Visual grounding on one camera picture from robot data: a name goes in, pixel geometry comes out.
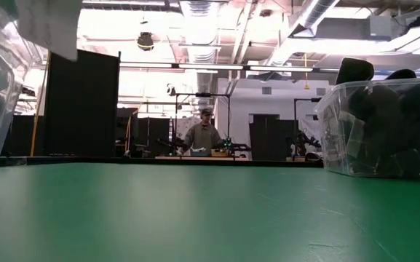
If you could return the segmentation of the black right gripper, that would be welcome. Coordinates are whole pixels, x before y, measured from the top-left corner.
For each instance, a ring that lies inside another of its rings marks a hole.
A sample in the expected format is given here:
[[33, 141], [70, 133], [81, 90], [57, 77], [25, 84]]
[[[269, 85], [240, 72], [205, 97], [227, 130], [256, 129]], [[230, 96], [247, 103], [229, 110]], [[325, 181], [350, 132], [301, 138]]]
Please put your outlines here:
[[366, 60], [345, 57], [336, 76], [336, 84], [369, 81], [374, 76], [374, 67]]

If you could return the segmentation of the grey plaid towel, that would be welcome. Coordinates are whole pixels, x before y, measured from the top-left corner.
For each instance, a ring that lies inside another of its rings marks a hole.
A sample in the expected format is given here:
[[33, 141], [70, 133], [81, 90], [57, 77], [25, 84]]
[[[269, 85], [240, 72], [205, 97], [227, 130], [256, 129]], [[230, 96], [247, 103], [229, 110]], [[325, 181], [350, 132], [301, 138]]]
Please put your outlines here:
[[347, 111], [338, 114], [338, 135], [336, 141], [336, 158], [342, 173], [355, 176], [354, 166], [357, 164], [363, 144], [364, 121]]

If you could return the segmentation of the dark grey towel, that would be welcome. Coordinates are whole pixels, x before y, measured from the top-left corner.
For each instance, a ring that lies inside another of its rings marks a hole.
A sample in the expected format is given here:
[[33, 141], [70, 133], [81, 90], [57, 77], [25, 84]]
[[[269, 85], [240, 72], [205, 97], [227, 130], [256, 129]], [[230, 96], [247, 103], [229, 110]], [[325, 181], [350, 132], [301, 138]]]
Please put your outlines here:
[[401, 90], [375, 86], [353, 92], [349, 113], [363, 122], [353, 175], [379, 178], [420, 176], [420, 84]]

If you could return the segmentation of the dark cabinet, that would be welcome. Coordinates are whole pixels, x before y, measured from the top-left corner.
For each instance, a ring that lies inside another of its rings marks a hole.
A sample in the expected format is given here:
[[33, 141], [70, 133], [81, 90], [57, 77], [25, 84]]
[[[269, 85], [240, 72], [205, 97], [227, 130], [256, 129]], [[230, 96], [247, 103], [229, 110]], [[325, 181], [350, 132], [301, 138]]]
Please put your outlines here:
[[250, 147], [254, 161], [285, 162], [291, 157], [287, 139], [293, 138], [295, 122], [278, 114], [250, 115]]

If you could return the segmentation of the ceiling light strip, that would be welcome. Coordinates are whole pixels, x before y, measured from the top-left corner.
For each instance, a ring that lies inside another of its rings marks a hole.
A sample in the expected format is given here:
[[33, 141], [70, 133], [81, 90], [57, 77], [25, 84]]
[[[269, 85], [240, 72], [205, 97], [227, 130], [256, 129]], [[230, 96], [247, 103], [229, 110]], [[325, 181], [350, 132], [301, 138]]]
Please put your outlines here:
[[191, 63], [131, 63], [121, 62], [123, 68], [166, 68], [166, 69], [202, 69], [227, 71], [279, 71], [279, 72], [313, 72], [313, 68], [267, 65], [226, 65], [226, 64], [191, 64]]

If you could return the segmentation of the person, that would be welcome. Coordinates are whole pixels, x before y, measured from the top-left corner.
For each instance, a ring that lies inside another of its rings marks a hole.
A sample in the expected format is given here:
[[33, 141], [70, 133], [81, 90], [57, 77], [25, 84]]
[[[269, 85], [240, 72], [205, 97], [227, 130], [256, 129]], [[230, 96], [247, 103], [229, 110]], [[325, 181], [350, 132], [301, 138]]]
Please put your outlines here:
[[212, 115], [213, 111], [210, 108], [201, 110], [201, 122], [193, 125], [185, 135], [183, 153], [186, 153], [189, 149], [203, 148], [205, 156], [210, 156], [212, 148], [222, 142], [219, 132], [210, 122]]

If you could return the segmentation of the small wooden workbench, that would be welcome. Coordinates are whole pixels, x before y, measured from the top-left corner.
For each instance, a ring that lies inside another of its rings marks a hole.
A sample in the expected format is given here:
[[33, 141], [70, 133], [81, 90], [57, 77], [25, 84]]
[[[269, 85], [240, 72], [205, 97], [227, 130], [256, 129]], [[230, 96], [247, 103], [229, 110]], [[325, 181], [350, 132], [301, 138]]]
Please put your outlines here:
[[230, 156], [156, 156], [155, 159], [161, 160], [189, 160], [189, 161], [234, 161], [249, 162], [247, 157], [230, 157]]

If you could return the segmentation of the black ceiling dome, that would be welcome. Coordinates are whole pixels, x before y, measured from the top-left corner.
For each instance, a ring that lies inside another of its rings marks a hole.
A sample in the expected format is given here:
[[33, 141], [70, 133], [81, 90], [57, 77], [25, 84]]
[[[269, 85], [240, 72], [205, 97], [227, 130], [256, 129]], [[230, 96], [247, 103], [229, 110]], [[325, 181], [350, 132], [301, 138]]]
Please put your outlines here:
[[141, 32], [137, 39], [137, 46], [143, 51], [152, 51], [154, 48], [154, 40], [151, 32]]

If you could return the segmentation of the green table mat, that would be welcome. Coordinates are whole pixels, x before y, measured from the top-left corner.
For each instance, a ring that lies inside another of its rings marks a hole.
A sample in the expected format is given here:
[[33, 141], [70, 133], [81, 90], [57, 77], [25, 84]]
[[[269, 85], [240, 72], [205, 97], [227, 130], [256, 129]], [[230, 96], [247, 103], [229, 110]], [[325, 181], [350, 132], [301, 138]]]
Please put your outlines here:
[[420, 262], [420, 180], [317, 168], [0, 167], [0, 262]]

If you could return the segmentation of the black partition panel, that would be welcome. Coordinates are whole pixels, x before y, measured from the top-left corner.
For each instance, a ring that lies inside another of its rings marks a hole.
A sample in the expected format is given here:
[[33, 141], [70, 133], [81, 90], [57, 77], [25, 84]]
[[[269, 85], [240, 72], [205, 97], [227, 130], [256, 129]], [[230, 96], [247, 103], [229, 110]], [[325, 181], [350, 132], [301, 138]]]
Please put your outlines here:
[[119, 89], [118, 56], [77, 51], [53, 54], [44, 109], [44, 153], [113, 157]]

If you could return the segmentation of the silver ventilation duct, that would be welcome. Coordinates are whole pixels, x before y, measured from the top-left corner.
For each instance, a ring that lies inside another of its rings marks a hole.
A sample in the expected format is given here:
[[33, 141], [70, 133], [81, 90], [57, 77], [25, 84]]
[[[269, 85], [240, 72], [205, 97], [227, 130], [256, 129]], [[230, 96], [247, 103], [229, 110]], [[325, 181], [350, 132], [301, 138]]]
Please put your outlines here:
[[210, 1], [180, 1], [180, 7], [185, 20], [186, 43], [191, 45], [188, 49], [189, 62], [214, 64], [220, 4]]

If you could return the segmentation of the low black partition wall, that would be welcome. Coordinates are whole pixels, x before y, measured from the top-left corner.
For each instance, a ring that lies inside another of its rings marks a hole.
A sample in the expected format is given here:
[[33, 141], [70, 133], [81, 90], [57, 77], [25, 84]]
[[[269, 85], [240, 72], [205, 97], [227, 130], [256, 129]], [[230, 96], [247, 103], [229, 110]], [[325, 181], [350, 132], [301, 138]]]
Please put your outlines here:
[[168, 140], [170, 131], [170, 120], [164, 118], [139, 118], [138, 136], [135, 143], [146, 146], [148, 158], [154, 158], [160, 154], [167, 153], [166, 147], [157, 143], [158, 139]]
[[[4, 141], [2, 156], [30, 156], [35, 116], [15, 115]], [[44, 155], [44, 117], [39, 116], [36, 127], [34, 156]]]

